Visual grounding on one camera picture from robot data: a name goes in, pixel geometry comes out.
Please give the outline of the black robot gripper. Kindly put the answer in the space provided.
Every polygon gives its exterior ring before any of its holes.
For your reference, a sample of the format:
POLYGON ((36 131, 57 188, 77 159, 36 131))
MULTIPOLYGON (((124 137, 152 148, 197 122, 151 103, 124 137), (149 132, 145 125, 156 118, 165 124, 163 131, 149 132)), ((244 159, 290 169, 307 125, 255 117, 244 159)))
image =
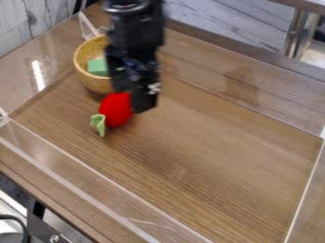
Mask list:
POLYGON ((157 104, 161 92, 156 50, 163 45, 163 11, 148 9, 133 14, 113 14, 105 47, 112 90, 131 91, 135 113, 157 104))

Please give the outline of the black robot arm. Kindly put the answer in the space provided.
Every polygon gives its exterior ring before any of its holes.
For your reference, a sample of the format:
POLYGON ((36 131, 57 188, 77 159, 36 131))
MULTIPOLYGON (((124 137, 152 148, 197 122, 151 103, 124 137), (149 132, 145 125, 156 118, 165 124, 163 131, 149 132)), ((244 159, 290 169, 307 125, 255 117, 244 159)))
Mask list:
POLYGON ((105 61, 112 90, 131 95, 141 113, 157 105, 161 92, 157 50, 163 46, 163 0, 104 0, 111 16, 105 61))

